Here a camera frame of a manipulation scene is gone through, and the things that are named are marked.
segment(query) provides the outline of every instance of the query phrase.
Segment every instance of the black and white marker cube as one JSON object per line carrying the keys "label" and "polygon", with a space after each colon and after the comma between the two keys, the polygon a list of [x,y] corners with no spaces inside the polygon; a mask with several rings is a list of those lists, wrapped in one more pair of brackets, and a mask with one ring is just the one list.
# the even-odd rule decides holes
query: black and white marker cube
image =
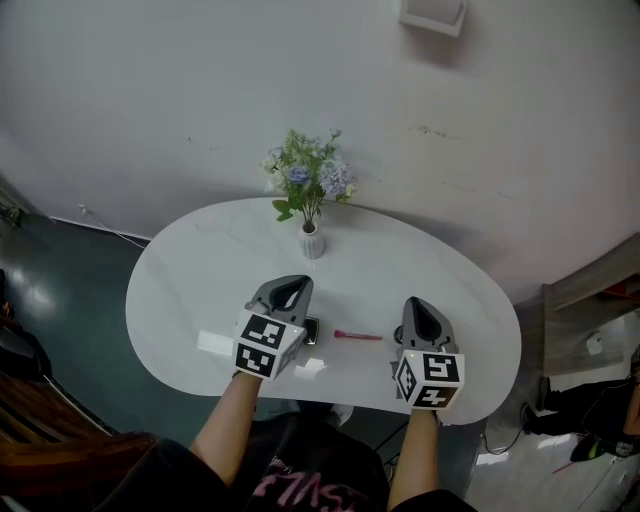
{"label": "black and white marker cube", "polygon": [[464,385],[464,355],[405,350],[396,383],[412,408],[448,409]]}
{"label": "black and white marker cube", "polygon": [[233,336],[238,370],[274,380],[295,359],[306,329],[243,309]]}

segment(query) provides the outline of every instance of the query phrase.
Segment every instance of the flower vase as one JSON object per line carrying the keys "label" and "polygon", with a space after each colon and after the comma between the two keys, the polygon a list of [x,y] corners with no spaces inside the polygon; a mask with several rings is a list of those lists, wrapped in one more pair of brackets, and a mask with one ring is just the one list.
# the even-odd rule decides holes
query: flower vase
{"label": "flower vase", "polygon": [[298,241],[300,243],[300,249],[305,258],[315,260],[319,258],[324,251],[324,236],[318,227],[316,222],[313,222],[313,231],[307,233],[304,230],[304,224],[300,227],[298,233]]}

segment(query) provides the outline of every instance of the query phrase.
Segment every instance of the white oval table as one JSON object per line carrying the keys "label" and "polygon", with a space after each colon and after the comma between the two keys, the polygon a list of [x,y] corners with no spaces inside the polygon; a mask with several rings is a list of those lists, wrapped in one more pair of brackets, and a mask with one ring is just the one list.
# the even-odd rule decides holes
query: white oval table
{"label": "white oval table", "polygon": [[[131,343],[151,374],[185,393],[221,395],[234,371],[231,359],[199,350],[198,339],[232,337],[240,310],[262,283],[307,274],[318,343],[303,346],[261,396],[409,413],[396,398],[390,361],[398,347],[392,333],[415,295],[450,320],[465,355],[465,386],[441,420],[472,423],[498,408],[518,371],[520,329],[506,295],[482,270],[408,224],[334,203],[323,207],[325,253],[305,260],[299,222],[278,223],[276,216],[271,199],[221,203],[186,215],[151,241],[126,302]],[[384,340],[338,340],[335,329]]]}

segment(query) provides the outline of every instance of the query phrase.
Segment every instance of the pink brush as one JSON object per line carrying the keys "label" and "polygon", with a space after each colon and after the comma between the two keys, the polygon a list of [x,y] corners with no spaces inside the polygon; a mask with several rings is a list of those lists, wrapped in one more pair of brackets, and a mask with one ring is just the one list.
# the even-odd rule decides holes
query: pink brush
{"label": "pink brush", "polygon": [[333,332],[333,335],[336,338],[353,338],[355,340],[374,340],[379,341],[382,339],[382,336],[371,336],[370,334],[356,334],[353,332],[344,332],[336,329]]}

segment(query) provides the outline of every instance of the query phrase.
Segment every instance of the forearm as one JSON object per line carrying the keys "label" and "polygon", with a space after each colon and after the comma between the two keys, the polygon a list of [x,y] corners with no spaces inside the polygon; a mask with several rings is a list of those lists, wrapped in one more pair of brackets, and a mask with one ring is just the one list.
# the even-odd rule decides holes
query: forearm
{"label": "forearm", "polygon": [[227,487],[240,469],[261,384],[247,373],[236,375],[191,445]]}
{"label": "forearm", "polygon": [[438,488],[438,422],[431,411],[414,410],[402,443],[387,510]]}
{"label": "forearm", "polygon": [[631,436],[640,435],[640,386],[636,384],[631,401],[627,408],[627,419],[624,422],[624,433]]}

